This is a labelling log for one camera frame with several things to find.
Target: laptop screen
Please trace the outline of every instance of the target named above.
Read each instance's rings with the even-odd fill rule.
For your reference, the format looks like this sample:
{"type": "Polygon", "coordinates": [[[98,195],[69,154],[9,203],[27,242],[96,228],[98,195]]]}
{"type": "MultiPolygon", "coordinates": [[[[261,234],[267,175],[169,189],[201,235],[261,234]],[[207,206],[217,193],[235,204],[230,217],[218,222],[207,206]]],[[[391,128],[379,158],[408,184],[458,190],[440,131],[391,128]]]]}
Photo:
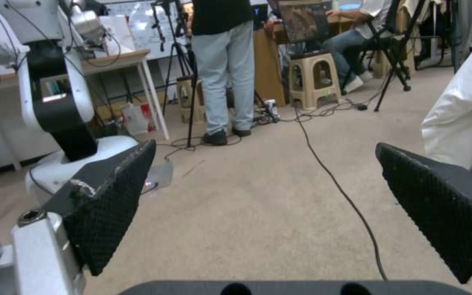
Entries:
{"type": "Polygon", "coordinates": [[[330,1],[279,0],[278,6],[290,43],[322,41],[331,37],[325,15],[333,7],[330,1]]]}

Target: gray fabric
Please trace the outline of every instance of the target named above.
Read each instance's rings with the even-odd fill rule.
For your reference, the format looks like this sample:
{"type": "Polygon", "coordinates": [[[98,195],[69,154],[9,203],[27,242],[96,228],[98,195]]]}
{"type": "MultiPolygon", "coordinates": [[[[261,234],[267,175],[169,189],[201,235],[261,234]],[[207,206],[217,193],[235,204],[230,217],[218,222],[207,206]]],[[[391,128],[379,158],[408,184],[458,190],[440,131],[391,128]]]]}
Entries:
{"type": "Polygon", "coordinates": [[[193,50],[205,96],[207,133],[227,131],[227,71],[234,91],[234,128],[248,130],[254,113],[253,24],[227,32],[193,36],[193,50]]]}

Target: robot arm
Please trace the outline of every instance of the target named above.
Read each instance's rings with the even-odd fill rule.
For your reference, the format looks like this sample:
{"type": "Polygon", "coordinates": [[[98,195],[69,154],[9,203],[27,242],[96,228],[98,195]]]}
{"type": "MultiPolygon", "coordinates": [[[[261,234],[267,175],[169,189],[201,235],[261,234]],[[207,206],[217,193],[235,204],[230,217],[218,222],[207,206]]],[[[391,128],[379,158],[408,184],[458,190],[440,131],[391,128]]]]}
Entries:
{"type": "MultiPolygon", "coordinates": [[[[84,11],[84,0],[66,2],[72,14],[67,18],[59,17],[57,0],[0,0],[0,14],[30,48],[18,69],[23,119],[28,127],[49,132],[72,162],[96,153],[97,144],[86,126],[94,108],[81,61],[76,50],[63,46],[73,37],[63,32],[73,24],[86,45],[99,45],[105,29],[93,11],[84,11]],[[68,76],[71,91],[44,96],[41,80],[60,75],[68,76]]],[[[0,46],[0,64],[12,56],[0,46]]]]}
{"type": "Polygon", "coordinates": [[[71,11],[70,22],[77,32],[84,37],[88,45],[100,46],[103,44],[105,28],[94,11],[84,11],[85,0],[65,0],[71,11]]]}

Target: black shoe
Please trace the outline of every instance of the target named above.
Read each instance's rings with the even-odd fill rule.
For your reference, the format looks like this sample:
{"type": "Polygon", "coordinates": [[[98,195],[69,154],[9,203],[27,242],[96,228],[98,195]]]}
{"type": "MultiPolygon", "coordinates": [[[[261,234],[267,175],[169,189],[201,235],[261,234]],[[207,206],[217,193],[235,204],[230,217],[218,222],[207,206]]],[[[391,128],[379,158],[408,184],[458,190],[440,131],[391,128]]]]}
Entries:
{"type": "Polygon", "coordinates": [[[203,137],[203,143],[210,145],[225,145],[227,144],[227,137],[225,131],[220,130],[214,134],[205,133],[203,137]]]}
{"type": "Polygon", "coordinates": [[[245,137],[251,135],[251,129],[249,130],[238,130],[232,127],[232,133],[236,134],[239,137],[245,137]]]}

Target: whiteboard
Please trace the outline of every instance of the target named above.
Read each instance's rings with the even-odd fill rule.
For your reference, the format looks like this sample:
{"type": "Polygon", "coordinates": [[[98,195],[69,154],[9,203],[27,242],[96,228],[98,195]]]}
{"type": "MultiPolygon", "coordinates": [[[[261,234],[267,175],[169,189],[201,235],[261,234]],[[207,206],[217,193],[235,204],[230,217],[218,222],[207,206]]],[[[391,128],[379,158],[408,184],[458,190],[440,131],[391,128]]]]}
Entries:
{"type": "MultiPolygon", "coordinates": [[[[109,10],[109,15],[127,15],[129,17],[129,27],[131,29],[134,46],[136,50],[150,49],[148,59],[157,59],[170,56],[170,47],[174,42],[172,39],[172,30],[176,30],[176,7],[170,4],[170,21],[161,6],[156,6],[156,14],[159,19],[161,31],[165,36],[163,52],[161,52],[161,41],[154,24],[154,15],[152,6],[153,0],[131,1],[131,2],[111,2],[105,3],[109,10]]],[[[185,37],[178,38],[178,42],[185,45],[185,37]]]]}

